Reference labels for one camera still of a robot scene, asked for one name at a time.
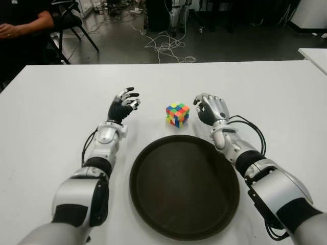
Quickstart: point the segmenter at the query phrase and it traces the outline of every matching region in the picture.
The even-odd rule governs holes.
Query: white desk
[[[299,48],[298,51],[327,75],[327,48]]]
[[[0,237],[16,244],[51,220],[56,189],[79,166],[89,133],[106,119],[114,95],[135,86],[142,104],[124,123],[110,179],[109,217],[95,228],[91,245],[180,245],[150,229],[129,197],[129,173],[141,150],[172,134],[209,138],[196,115],[196,94],[217,94],[231,115],[240,114],[262,130],[267,157],[297,176],[315,206],[327,211],[325,161],[327,77],[309,61],[29,66],[0,94]],[[182,129],[168,125],[165,107],[179,100],[191,107]],[[241,136],[259,147],[256,133],[240,125]],[[274,242],[240,178],[238,210],[221,233],[190,244],[292,244]]]

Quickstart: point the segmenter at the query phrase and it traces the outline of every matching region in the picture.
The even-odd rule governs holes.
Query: white cable
[[[170,12],[169,12],[169,10],[168,10],[168,8],[166,6],[166,1],[165,0],[163,0],[163,1],[165,2],[165,7],[166,7],[166,9],[167,9],[167,11],[169,13],[169,16],[171,17]],[[144,46],[144,48],[151,47],[151,48],[153,48],[153,50],[155,52],[157,52],[159,64],[161,62],[160,57],[159,57],[159,54],[173,57],[174,59],[177,60],[178,63],[194,63],[194,62],[196,62],[196,58],[194,58],[193,56],[177,57],[174,54],[174,51],[173,51],[173,49],[176,49],[176,48],[179,48],[179,47],[186,47],[186,43],[181,41],[186,36],[186,16],[187,16],[187,14],[185,13],[185,20],[184,20],[184,23],[185,23],[185,32],[184,32],[184,35],[180,39],[175,39],[175,38],[171,37],[166,31],[160,32],[155,38],[151,38],[151,37],[147,36],[146,34],[144,34],[142,32],[142,30],[136,29],[133,26],[133,23],[132,22],[131,22],[131,26],[132,26],[132,28],[134,30],[139,31],[139,33],[142,36],[145,36],[145,37],[147,37],[147,38],[149,38],[151,40],[150,42],[148,42]],[[156,43],[156,39],[158,39],[160,37],[167,37],[168,38],[168,42],[162,42],[158,46],[157,43]]]

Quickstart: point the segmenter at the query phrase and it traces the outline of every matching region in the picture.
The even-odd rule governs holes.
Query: round tray
[[[209,142],[174,135],[148,145],[134,162],[130,192],[142,219],[178,240],[199,240],[223,230],[240,197],[236,173]]]

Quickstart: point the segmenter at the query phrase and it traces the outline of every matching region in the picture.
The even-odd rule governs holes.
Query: person
[[[45,0],[0,1],[0,85],[25,65],[43,63],[49,35],[41,31],[54,26],[48,6]]]

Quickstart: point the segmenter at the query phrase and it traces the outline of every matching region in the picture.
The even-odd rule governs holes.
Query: rubik's cube
[[[181,128],[189,117],[190,108],[183,103],[175,102],[166,108],[166,120],[172,125]]]

